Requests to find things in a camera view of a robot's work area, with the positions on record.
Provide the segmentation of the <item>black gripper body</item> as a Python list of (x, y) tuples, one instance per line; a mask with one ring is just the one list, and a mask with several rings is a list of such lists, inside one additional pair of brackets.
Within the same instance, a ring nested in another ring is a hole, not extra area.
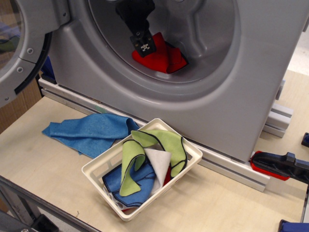
[(115, 8), (135, 38), (141, 39), (147, 34), (147, 18), (155, 9), (152, 0), (121, 0), (116, 3)]

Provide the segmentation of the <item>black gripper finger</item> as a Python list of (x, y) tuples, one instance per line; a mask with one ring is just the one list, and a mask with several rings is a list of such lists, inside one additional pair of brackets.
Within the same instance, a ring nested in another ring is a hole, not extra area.
[(156, 52), (156, 45), (150, 33), (140, 34), (139, 36), (131, 36), (130, 40), (135, 48), (135, 51), (137, 51), (142, 58)]

